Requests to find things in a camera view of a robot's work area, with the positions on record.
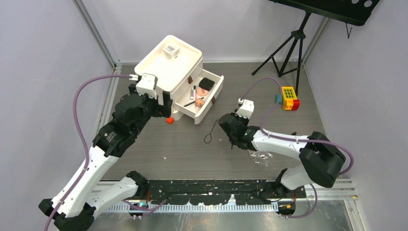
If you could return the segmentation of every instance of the black music stand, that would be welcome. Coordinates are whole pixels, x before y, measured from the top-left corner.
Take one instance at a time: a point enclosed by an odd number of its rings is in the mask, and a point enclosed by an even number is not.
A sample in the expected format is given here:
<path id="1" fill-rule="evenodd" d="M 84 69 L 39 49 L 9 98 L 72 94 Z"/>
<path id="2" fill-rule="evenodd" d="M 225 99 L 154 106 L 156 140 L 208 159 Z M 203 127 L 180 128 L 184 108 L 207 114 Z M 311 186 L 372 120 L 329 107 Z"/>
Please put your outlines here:
<path id="1" fill-rule="evenodd" d="M 362 26 L 366 23 L 367 19 L 371 15 L 371 11 L 377 5 L 380 0 L 269 0 L 277 2 L 283 5 L 291 6 L 298 8 L 300 10 L 306 11 L 306 15 L 300 25 L 300 28 L 296 31 L 292 31 L 291 36 L 280 46 L 278 49 L 273 52 L 254 72 L 254 76 L 259 69 L 261 69 L 269 60 L 272 59 L 273 64 L 275 65 L 276 71 L 278 72 L 278 77 L 282 77 L 285 74 L 297 71 L 296 75 L 296 87 L 295 93 L 298 94 L 299 87 L 299 76 L 300 76 L 300 65 L 302 63 L 302 48 L 303 40 L 306 38 L 306 35 L 303 33 L 306 22 L 309 19 L 312 13 L 319 14 L 334 20 L 345 22 L 346 24 L 352 24 L 355 26 Z M 294 38 L 291 48 L 285 58 L 285 61 L 282 64 L 280 69 L 276 64 L 274 55 L 278 53 L 291 39 Z M 289 62 L 293 50 L 297 44 L 299 44 L 299 59 L 297 61 L 297 67 L 286 71 L 286 65 Z"/>

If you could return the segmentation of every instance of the white tray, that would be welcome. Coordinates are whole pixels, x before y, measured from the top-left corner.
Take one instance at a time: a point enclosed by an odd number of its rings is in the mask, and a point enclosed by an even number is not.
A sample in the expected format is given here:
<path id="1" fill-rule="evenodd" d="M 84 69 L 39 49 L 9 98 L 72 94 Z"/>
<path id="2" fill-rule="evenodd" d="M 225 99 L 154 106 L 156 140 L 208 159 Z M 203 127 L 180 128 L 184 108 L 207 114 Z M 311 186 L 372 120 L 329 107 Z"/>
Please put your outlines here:
<path id="1" fill-rule="evenodd" d="M 180 53 L 175 60 L 167 59 L 163 48 L 176 45 Z M 135 73 L 155 75 L 157 86 L 172 94 L 203 60 L 201 51 L 179 38 L 166 36 L 136 67 Z"/>

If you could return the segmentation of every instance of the clear plastic bag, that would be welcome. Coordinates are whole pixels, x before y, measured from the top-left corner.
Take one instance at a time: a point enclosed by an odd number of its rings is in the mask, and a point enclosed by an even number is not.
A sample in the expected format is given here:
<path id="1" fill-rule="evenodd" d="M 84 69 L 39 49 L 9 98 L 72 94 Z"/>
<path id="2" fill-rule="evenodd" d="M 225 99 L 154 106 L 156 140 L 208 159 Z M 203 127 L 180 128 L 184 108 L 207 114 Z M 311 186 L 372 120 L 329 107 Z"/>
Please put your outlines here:
<path id="1" fill-rule="evenodd" d="M 272 154 L 263 151 L 249 151 L 249 156 L 253 159 L 253 161 L 265 167 L 269 167 L 272 164 Z"/>

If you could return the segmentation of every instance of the black sponge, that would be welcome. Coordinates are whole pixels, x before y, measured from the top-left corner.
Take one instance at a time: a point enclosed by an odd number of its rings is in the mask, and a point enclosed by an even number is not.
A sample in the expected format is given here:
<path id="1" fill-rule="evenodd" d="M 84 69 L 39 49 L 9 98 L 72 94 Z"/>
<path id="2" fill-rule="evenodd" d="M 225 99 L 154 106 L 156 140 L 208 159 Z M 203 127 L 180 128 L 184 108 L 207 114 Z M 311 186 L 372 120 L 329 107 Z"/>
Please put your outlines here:
<path id="1" fill-rule="evenodd" d="M 214 86 L 214 81 L 209 80 L 207 78 L 203 78 L 200 83 L 198 84 L 198 86 L 204 90 L 210 91 L 213 86 Z"/>

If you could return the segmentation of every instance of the small white box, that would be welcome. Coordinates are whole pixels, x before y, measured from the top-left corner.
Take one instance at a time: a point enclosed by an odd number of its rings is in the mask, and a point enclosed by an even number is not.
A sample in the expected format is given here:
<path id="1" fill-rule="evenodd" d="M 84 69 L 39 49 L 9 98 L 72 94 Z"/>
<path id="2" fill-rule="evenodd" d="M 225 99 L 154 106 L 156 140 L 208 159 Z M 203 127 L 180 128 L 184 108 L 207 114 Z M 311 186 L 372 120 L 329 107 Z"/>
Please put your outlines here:
<path id="1" fill-rule="evenodd" d="M 163 53 L 168 60 L 174 61 L 178 58 L 178 54 L 180 54 L 180 47 L 178 47 L 177 45 L 168 45 L 163 48 Z"/>

